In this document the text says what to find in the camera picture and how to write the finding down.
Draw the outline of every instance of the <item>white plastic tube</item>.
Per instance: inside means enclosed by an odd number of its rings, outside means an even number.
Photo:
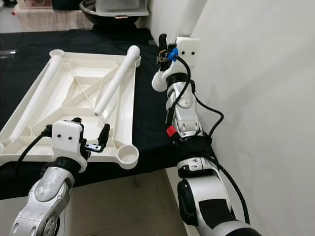
[[[108,105],[110,99],[114,95],[115,91],[117,90],[119,84],[123,81],[123,79],[126,76],[126,73],[128,72],[128,69],[130,66],[135,62],[136,59],[138,59],[140,55],[140,49],[132,45],[128,51],[127,55],[117,70],[115,76],[110,81],[110,84],[108,85],[106,91],[103,93],[103,96],[101,97],[100,101],[98,102],[97,106],[94,109],[94,114],[96,116],[101,116]]]
[[[43,96],[47,86],[49,85],[50,81],[54,77],[56,71],[60,67],[60,65],[63,63],[63,50],[52,50],[50,55],[50,62],[47,67],[47,70],[45,74],[43,75],[39,85],[37,86],[33,96],[31,97],[29,103],[27,104],[23,114],[21,115],[21,118],[19,122],[16,124],[14,130],[12,131],[10,135],[10,139],[13,140],[20,136],[22,133],[24,127],[26,126],[33,110],[36,108],[38,101]]]

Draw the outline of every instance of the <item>white plastic tray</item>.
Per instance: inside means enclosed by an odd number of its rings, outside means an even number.
[[[63,63],[41,99],[38,100],[21,135],[14,139],[9,138],[47,70],[48,64],[0,132],[0,165],[16,161],[47,124],[80,117],[84,125],[84,137],[91,144],[97,144],[96,139],[105,123],[111,126],[104,152],[93,152],[88,159],[89,162],[116,162],[124,169],[133,168],[137,164],[139,154],[136,147],[132,145],[135,69],[140,65],[141,58],[139,57],[130,67],[125,79],[100,117],[93,113],[95,105],[125,56],[65,52],[63,58]],[[50,143],[50,138],[42,138],[29,151],[24,161],[51,161],[53,151]]]

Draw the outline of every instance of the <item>black tablecloth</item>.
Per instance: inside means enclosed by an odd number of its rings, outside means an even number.
[[[149,31],[138,29],[128,35],[105,34],[97,31],[70,30],[58,32],[8,33],[0,35],[1,50],[17,50],[14,59],[0,60],[0,126],[3,128],[19,102],[39,75],[49,52],[125,55],[130,45],[141,50],[141,66],[136,70],[133,107],[132,141],[140,152],[138,165],[124,170],[115,163],[89,163],[78,174],[75,186],[151,172],[177,164],[175,151],[165,132],[166,94],[155,92],[151,79],[157,69],[157,47],[152,45]],[[28,186],[39,178],[44,163],[23,162],[22,177]],[[15,162],[0,167],[0,199],[26,196],[14,174]]]

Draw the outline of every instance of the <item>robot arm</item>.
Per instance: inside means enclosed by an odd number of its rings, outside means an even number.
[[[175,55],[180,55],[193,69],[200,41],[178,37],[176,45],[166,48],[165,41],[166,35],[162,34],[159,71],[152,86],[156,91],[167,90],[167,133],[173,140],[178,174],[182,178],[177,188],[181,217],[186,224],[196,226],[201,236],[260,236],[249,224],[234,217],[228,191],[218,170],[219,163],[213,158],[209,137],[204,135],[195,112],[190,70],[176,60]]]
[[[102,152],[108,140],[106,124],[98,145],[86,143],[80,118],[57,121],[52,125],[53,162],[29,191],[28,202],[19,212],[9,236],[55,236],[57,219],[70,200],[74,176],[85,171],[91,151]]]

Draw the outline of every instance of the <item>blue clip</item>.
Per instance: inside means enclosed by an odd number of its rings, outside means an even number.
[[[168,59],[176,61],[175,55],[178,55],[178,49],[174,48],[173,51],[168,55]]]

